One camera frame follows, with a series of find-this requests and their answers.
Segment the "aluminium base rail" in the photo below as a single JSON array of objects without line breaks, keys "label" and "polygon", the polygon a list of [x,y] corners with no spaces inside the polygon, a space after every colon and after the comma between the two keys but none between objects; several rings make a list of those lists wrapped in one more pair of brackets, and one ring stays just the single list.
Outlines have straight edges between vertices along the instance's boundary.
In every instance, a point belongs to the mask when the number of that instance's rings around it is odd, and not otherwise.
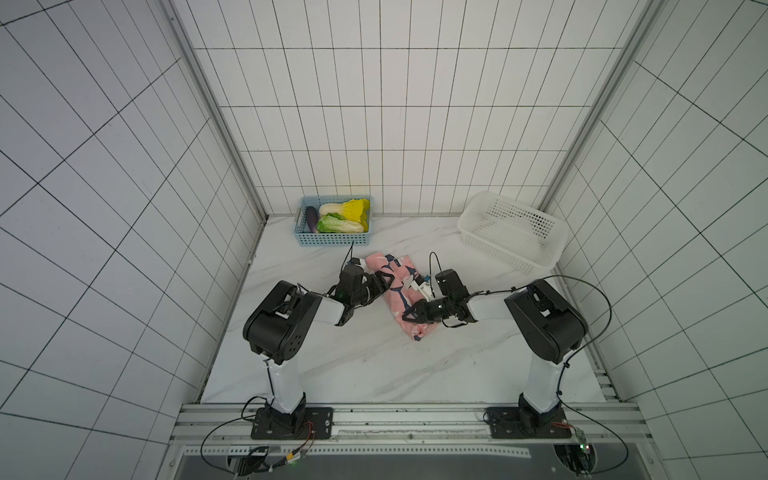
[{"label": "aluminium base rail", "polygon": [[[311,455],[328,454],[492,454],[528,457],[530,445],[576,443],[571,439],[494,439],[482,416],[484,404],[334,404],[328,439],[304,435],[288,440],[253,440],[254,408],[238,404],[191,404],[182,407],[170,444],[185,454],[245,454],[267,445],[284,454],[306,445]],[[649,443],[652,436],[632,403],[575,404],[567,409],[570,426],[593,444]]]}]

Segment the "light blue perforated basket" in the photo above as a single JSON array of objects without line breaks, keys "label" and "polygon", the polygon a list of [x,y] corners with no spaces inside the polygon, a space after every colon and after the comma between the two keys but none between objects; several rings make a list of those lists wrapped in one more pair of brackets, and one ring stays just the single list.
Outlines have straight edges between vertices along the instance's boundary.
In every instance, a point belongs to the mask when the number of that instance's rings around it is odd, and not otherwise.
[{"label": "light blue perforated basket", "polygon": [[367,196],[305,196],[297,210],[294,236],[305,247],[367,245],[372,215]]}]

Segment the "yellow toy cabbage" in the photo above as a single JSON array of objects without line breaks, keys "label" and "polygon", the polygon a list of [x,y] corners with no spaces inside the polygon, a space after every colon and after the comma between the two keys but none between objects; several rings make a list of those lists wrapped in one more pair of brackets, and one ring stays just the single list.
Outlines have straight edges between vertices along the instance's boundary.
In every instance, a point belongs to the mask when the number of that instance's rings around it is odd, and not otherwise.
[{"label": "yellow toy cabbage", "polygon": [[370,210],[370,201],[368,199],[353,199],[344,203],[325,203],[320,206],[320,217],[328,213],[338,213],[348,220],[354,220],[361,223],[366,232],[368,226],[368,213]]}]

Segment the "white perforated basket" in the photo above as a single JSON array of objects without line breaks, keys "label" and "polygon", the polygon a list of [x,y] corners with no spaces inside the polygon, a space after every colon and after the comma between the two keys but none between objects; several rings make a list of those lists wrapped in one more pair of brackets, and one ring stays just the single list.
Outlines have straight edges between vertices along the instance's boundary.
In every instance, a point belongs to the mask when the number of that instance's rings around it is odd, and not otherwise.
[{"label": "white perforated basket", "polygon": [[489,191],[472,198],[457,227],[465,245],[527,275],[553,269],[568,237],[564,221]]}]

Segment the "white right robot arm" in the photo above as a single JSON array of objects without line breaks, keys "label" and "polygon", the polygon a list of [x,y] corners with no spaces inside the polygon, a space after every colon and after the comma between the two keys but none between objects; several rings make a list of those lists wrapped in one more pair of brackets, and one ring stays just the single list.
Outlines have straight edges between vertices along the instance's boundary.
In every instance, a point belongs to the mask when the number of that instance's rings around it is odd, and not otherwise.
[{"label": "white right robot arm", "polygon": [[588,326],[571,304],[545,279],[522,288],[469,293],[459,280],[439,282],[443,296],[420,300],[402,318],[433,324],[449,317],[464,323],[512,321],[532,359],[516,405],[488,407],[482,420],[494,439],[566,440],[575,428],[565,418],[561,382],[570,358],[581,348]]}]

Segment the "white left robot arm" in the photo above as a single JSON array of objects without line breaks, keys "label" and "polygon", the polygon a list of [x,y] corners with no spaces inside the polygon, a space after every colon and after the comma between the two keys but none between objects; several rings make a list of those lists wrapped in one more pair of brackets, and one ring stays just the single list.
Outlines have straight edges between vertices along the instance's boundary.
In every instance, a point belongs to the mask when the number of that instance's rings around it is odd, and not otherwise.
[{"label": "white left robot arm", "polygon": [[295,360],[316,321],[342,327],[381,297],[392,274],[343,271],[328,293],[279,281],[248,317],[242,336],[266,365],[271,396],[252,420],[253,440],[328,439],[331,407],[309,407]]}]

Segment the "pink shark print shorts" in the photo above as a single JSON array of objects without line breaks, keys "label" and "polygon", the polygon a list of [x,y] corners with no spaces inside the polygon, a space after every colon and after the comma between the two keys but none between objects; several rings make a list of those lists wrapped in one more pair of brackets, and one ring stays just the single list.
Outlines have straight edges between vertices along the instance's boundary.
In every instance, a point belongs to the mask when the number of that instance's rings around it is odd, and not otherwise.
[{"label": "pink shark print shorts", "polygon": [[389,276],[393,277],[389,289],[384,294],[384,299],[395,321],[406,335],[414,341],[420,341],[436,329],[435,324],[417,324],[404,319],[408,308],[420,300],[425,300],[416,281],[417,278],[423,279],[423,276],[409,256],[396,257],[393,254],[376,252],[367,256],[365,262],[373,273],[382,273],[386,279]]}]

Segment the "purple toy eggplant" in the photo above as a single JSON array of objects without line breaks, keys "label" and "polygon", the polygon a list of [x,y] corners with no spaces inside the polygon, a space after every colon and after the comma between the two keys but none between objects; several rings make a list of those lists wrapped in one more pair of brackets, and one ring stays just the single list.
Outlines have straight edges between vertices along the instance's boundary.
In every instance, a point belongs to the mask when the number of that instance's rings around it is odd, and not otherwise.
[{"label": "purple toy eggplant", "polygon": [[309,233],[316,233],[318,222],[318,210],[313,206],[307,206],[305,209],[305,231]]}]

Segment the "green toy lettuce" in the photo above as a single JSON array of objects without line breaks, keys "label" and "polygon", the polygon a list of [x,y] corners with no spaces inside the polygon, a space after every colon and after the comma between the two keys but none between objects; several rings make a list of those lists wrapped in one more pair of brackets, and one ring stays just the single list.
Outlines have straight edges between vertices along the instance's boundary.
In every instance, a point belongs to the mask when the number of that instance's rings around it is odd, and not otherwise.
[{"label": "green toy lettuce", "polygon": [[359,234],[365,233],[365,227],[354,220],[348,220],[338,213],[328,213],[319,218],[317,233]]}]

